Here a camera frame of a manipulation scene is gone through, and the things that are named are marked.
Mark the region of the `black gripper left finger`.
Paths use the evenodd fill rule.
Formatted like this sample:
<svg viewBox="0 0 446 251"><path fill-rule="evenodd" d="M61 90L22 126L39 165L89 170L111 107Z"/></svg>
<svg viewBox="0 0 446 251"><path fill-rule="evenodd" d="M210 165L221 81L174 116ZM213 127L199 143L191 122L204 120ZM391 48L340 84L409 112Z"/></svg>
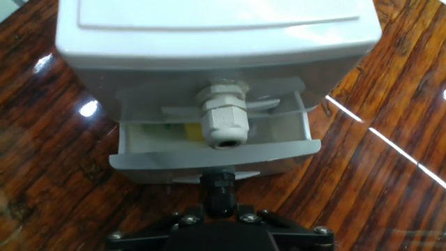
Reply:
<svg viewBox="0 0 446 251"><path fill-rule="evenodd" d="M105 249L113 251L160 251L177 231L205 222L203 206L188 207L174 212L134 234L114 231L105 239Z"/></svg>

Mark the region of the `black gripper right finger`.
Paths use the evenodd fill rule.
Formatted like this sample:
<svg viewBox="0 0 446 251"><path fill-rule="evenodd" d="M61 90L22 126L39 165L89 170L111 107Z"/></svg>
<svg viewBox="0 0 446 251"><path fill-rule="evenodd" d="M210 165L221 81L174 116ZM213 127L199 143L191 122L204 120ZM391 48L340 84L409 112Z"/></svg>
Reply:
<svg viewBox="0 0 446 251"><path fill-rule="evenodd" d="M305 228L269 210L255 211L253 205L238 204L238 222L266 230L279 250L335 251L335 234L325 226Z"/></svg>

